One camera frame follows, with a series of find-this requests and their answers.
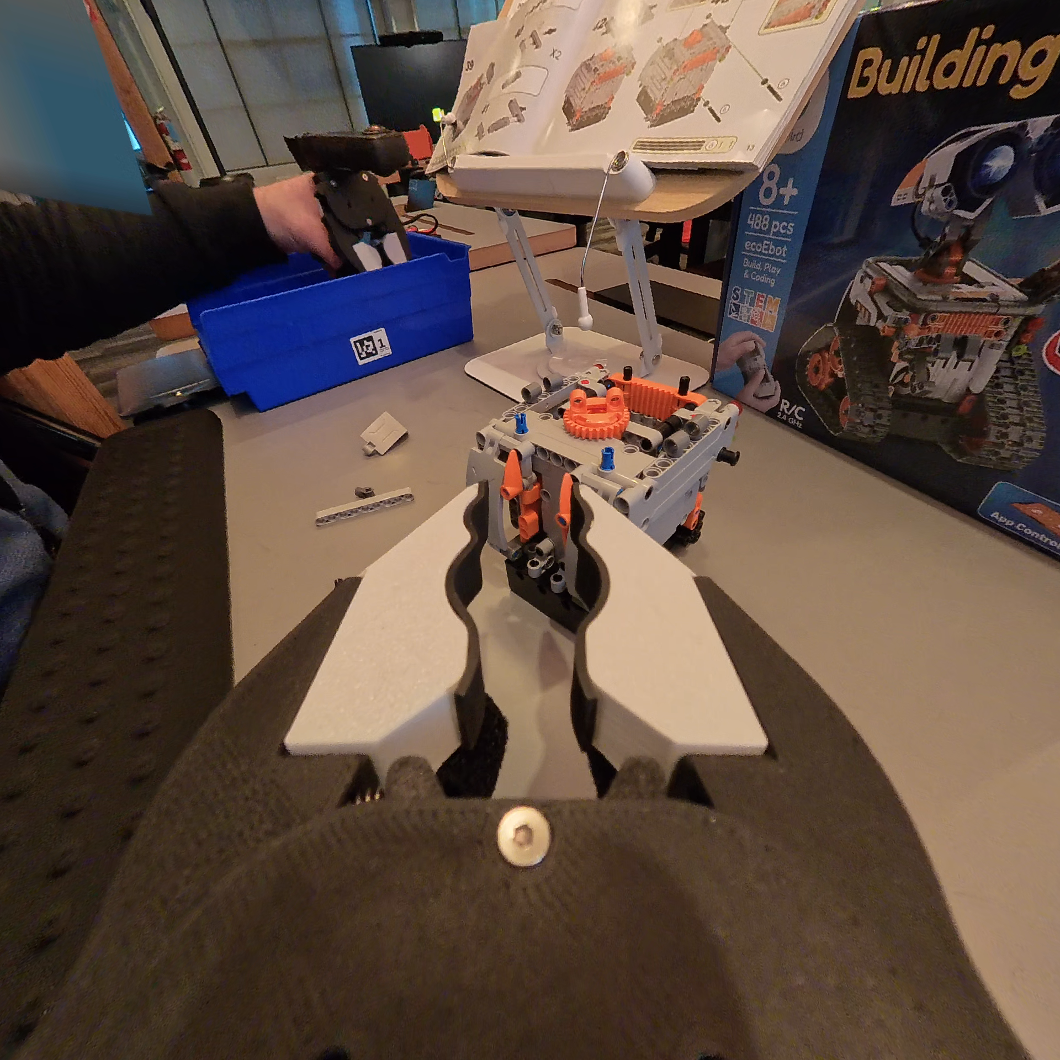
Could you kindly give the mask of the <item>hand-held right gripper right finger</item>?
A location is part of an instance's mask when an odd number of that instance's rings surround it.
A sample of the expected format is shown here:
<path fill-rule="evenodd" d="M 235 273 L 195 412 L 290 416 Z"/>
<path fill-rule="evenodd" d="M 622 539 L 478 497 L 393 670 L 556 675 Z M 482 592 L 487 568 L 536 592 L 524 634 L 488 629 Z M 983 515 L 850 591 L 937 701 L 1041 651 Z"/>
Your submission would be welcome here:
<path fill-rule="evenodd" d="M 767 748 L 696 577 L 600 495 L 575 485 L 576 590 L 590 608 L 576 634 L 577 742 L 611 765 L 670 770 L 693 755 Z"/>

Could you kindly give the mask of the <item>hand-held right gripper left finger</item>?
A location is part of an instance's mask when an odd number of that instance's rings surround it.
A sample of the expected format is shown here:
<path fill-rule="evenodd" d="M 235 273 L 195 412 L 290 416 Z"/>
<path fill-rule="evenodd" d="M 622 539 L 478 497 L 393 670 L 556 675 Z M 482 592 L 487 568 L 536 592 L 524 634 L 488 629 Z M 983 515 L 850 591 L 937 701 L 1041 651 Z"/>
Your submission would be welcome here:
<path fill-rule="evenodd" d="M 372 563 L 284 738 L 294 756 L 361 754 L 387 771 L 498 771 L 507 722 L 485 694 L 469 604 L 483 587 L 485 484 L 469 485 Z"/>

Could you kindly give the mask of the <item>blue tagged plastic bin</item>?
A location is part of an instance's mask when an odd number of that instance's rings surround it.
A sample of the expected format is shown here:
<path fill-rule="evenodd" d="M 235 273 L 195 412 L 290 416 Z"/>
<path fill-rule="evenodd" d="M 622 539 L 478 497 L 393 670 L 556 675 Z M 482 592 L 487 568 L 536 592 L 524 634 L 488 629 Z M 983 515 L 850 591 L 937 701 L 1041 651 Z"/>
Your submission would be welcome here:
<path fill-rule="evenodd" d="M 411 233 L 412 257 L 331 278 L 307 255 L 188 302 L 228 395 L 265 411 L 473 339 L 469 246 Z"/>

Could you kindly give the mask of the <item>person's left forearm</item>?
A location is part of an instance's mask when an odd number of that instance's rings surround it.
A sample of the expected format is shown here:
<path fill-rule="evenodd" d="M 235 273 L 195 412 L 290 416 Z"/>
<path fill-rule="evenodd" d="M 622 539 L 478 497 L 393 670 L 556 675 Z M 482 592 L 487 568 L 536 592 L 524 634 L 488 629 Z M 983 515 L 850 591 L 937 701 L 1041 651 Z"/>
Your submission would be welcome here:
<path fill-rule="evenodd" d="M 251 187 L 157 181 L 151 215 L 1 205 L 1 373 L 59 358 L 284 263 Z"/>

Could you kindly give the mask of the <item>person's left hand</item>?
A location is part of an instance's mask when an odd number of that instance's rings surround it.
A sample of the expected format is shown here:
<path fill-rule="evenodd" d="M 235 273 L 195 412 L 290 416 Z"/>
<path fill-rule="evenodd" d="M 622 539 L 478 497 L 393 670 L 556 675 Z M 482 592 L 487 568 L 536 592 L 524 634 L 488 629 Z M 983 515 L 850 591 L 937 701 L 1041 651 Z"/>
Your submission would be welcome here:
<path fill-rule="evenodd" d="M 315 194 L 315 174 L 298 176 L 254 188 L 253 196 L 263 224 L 275 245 L 286 253 L 318 258 L 337 275 L 341 259 L 331 245 L 324 212 Z"/>

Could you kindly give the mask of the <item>black monitor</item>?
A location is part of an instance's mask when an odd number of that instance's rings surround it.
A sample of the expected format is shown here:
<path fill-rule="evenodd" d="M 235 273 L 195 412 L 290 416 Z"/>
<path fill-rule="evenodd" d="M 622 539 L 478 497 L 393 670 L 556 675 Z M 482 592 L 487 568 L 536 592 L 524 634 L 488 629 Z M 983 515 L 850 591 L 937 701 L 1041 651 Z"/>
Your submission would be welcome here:
<path fill-rule="evenodd" d="M 351 46 L 370 125 L 395 131 L 424 127 L 438 140 L 432 111 L 447 113 L 458 94 L 469 42 L 439 39 L 414 45 Z"/>

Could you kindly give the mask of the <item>light grey toy beam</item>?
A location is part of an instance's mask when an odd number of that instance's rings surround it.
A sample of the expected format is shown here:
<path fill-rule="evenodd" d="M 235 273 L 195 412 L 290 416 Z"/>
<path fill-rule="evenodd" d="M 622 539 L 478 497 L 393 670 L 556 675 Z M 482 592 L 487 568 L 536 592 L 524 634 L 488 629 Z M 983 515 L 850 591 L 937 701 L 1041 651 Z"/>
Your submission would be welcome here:
<path fill-rule="evenodd" d="M 333 523 L 351 520 L 351 518 L 413 502 L 416 496 L 412 493 L 412 489 L 404 485 L 396 490 L 358 497 L 353 501 L 318 511 L 315 515 L 314 524 L 316 527 L 322 528 Z"/>

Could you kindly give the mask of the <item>grey orange toy brick vehicle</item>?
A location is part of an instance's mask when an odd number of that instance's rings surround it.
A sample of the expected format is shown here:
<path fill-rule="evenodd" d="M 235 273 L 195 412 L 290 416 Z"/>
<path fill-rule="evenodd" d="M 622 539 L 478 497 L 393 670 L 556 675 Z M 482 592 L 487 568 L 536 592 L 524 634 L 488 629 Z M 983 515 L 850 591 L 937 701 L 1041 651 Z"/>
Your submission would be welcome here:
<path fill-rule="evenodd" d="M 573 487 L 584 485 L 661 545 L 702 534 L 717 462 L 734 465 L 742 407 L 599 365 L 523 402 L 476 434 L 469 484 L 489 490 L 487 541 L 510 590 L 575 632 L 589 606 L 575 588 Z"/>

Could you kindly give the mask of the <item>grey flat plate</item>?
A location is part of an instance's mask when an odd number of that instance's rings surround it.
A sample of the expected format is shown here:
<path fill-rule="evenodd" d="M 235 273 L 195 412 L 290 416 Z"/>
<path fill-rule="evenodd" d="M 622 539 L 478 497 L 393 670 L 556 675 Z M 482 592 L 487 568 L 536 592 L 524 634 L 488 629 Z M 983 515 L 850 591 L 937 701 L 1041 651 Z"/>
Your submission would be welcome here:
<path fill-rule="evenodd" d="M 121 368 L 114 378 L 118 412 L 126 418 L 172 408 L 220 389 L 196 339 L 164 346 L 155 357 Z"/>

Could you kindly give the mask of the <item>white round stand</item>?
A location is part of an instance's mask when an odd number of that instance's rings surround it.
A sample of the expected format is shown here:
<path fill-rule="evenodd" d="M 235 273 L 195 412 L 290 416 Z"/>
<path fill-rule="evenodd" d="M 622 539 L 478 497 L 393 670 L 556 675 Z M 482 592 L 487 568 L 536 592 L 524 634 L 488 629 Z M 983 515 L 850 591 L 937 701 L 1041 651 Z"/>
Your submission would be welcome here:
<path fill-rule="evenodd" d="M 577 351 L 575 339 L 565 337 L 564 325 L 549 300 L 545 280 L 538 271 L 520 215 L 513 209 L 495 208 L 494 212 L 542 325 L 545 346 L 543 360 L 538 363 L 538 375 L 542 378 L 561 378 L 588 368 L 597 354 Z M 628 265 L 629 293 L 643 349 L 633 372 L 636 377 L 648 378 L 661 363 L 661 335 L 644 258 L 642 231 L 639 220 L 635 219 L 613 219 L 612 225 Z"/>

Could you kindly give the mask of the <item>black perforated panel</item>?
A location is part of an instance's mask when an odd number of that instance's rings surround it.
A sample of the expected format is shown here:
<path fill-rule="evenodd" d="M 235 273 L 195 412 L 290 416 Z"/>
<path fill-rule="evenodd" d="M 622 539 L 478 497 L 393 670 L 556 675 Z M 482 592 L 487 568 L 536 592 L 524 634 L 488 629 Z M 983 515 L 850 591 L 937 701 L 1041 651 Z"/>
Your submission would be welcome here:
<path fill-rule="evenodd" d="M 1 713 L 1 1047 L 60 993 L 139 819 L 232 687 L 224 444 L 205 409 L 114 434 Z"/>

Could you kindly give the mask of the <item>open instruction booklet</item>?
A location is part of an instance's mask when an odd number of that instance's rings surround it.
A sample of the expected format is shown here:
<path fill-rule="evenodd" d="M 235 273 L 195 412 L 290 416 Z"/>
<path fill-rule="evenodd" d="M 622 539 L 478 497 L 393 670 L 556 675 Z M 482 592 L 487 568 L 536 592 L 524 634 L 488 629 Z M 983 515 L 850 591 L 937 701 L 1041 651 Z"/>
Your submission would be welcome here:
<path fill-rule="evenodd" d="M 527 1 L 472 26 L 428 171 L 461 155 L 628 151 L 759 171 L 862 2 Z"/>

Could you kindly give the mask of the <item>person's blue jeans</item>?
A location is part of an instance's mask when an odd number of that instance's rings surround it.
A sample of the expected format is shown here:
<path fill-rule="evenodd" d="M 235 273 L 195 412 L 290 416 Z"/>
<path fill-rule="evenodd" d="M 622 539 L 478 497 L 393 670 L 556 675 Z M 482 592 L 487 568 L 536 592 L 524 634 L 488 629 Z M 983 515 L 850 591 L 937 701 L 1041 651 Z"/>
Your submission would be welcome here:
<path fill-rule="evenodd" d="M 37 485 L 1 464 L 1 690 L 43 596 L 68 517 Z"/>

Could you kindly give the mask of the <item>printed toy box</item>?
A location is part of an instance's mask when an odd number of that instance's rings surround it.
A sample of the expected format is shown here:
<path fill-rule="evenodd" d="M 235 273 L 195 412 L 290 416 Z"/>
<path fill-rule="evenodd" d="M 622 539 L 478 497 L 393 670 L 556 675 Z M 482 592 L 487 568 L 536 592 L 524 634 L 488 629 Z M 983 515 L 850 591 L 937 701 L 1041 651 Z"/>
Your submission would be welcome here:
<path fill-rule="evenodd" d="M 1056 559 L 1059 3 L 862 15 L 744 191 L 712 385 Z"/>

